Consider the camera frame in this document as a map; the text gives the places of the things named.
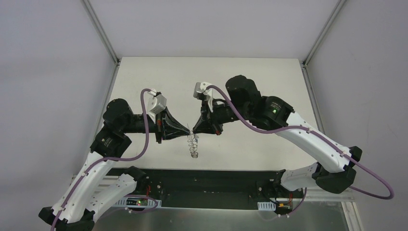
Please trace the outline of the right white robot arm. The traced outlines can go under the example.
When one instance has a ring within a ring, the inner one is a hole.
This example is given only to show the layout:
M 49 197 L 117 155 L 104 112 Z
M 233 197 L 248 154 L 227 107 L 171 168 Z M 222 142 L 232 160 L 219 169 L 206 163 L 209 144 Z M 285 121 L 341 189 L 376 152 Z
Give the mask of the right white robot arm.
M 193 96 L 202 102 L 201 115 L 193 133 L 220 135 L 223 125 L 243 120 L 263 134 L 276 134 L 309 154 L 315 162 L 295 170 L 281 170 L 273 180 L 273 191 L 285 197 L 291 191 L 319 187 L 339 194 L 355 180 L 355 164 L 362 155 L 356 146 L 336 143 L 307 123 L 287 102 L 276 96 L 263 96 L 253 80 L 239 75 L 226 82 L 228 97 L 216 99 L 215 87 L 198 82 Z

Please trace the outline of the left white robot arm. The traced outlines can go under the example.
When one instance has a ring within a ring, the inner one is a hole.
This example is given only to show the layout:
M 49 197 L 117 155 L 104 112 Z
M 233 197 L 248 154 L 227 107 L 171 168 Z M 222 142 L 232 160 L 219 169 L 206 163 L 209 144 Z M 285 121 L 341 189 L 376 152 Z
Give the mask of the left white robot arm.
M 147 174 L 131 166 L 115 183 L 96 192 L 101 180 L 130 146 L 130 133 L 153 133 L 158 143 L 189 134 L 170 114 L 163 96 L 150 99 L 146 115 L 133 113 L 126 100 L 114 99 L 108 103 L 103 120 L 103 127 L 67 192 L 56 204 L 39 212 L 39 218 L 55 231 L 90 231 L 100 216 L 121 198 L 146 191 Z

